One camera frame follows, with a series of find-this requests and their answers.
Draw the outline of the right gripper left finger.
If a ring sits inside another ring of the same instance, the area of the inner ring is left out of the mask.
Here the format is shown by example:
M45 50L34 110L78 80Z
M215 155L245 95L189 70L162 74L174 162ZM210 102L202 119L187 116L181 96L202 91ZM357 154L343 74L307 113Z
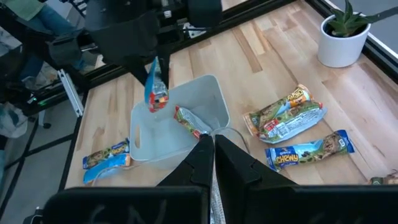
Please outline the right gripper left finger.
M210 135L202 134L187 157L158 186L194 185L210 189L215 146Z

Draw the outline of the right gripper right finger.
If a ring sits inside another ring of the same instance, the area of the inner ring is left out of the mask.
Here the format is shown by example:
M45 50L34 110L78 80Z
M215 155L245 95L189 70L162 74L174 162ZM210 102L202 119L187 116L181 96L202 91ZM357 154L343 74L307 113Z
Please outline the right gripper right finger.
M227 223L298 223L290 197L296 183L215 136L218 187Z

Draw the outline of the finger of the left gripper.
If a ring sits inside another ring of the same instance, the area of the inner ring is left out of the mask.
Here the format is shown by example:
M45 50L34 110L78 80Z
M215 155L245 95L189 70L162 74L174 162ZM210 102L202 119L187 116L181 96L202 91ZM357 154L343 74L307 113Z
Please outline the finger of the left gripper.
M169 89L170 50L167 46L158 46L157 58L159 61L161 80Z
M149 74L141 57L127 57L126 68L142 85L146 84Z

